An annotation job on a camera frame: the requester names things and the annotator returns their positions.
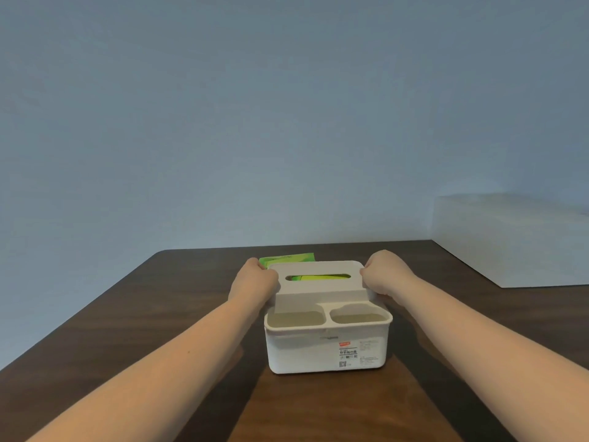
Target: person's left hand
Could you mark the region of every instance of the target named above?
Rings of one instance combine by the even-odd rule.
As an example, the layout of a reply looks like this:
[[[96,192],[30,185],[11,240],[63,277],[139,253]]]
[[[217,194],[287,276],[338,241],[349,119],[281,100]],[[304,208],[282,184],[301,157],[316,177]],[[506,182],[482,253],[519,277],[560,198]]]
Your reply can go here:
[[[237,273],[229,299],[252,300],[256,307],[261,308],[276,293],[277,285],[278,273],[266,269],[256,258],[251,258]]]

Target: person's right hand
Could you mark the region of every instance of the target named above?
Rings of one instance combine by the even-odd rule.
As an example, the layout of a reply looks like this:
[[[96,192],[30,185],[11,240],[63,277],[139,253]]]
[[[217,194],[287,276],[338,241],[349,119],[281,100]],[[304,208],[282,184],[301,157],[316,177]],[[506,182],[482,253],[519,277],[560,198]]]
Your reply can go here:
[[[388,295],[399,302],[395,285],[414,277],[413,271],[403,260],[387,250],[375,252],[364,268],[360,269],[364,284],[379,295]]]

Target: hand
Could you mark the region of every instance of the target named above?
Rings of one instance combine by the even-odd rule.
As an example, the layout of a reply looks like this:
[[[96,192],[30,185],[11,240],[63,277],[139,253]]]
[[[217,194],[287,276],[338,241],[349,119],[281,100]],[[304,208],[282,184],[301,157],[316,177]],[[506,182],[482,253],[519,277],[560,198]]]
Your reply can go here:
[[[245,299],[254,301],[257,308],[276,293],[278,273],[267,270],[256,258],[248,259],[241,269],[229,292],[229,299]]]
[[[360,270],[360,274],[370,290],[393,297],[397,302],[399,298],[396,285],[404,279],[415,277],[411,268],[399,256],[387,250],[374,253]]]

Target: product label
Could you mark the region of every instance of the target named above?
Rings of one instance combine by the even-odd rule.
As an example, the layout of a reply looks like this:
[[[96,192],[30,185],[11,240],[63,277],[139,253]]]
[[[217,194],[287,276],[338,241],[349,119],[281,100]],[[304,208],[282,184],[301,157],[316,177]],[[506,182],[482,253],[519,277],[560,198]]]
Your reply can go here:
[[[379,341],[356,339],[338,343],[338,369],[369,368],[379,364]]]

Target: blue-gray wall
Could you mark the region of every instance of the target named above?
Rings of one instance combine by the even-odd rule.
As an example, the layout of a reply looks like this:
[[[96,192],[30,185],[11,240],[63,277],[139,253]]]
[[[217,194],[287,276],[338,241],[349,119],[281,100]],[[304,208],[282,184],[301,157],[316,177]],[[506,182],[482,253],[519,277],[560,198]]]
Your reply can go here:
[[[584,0],[2,0],[0,366],[168,248],[589,206]]]

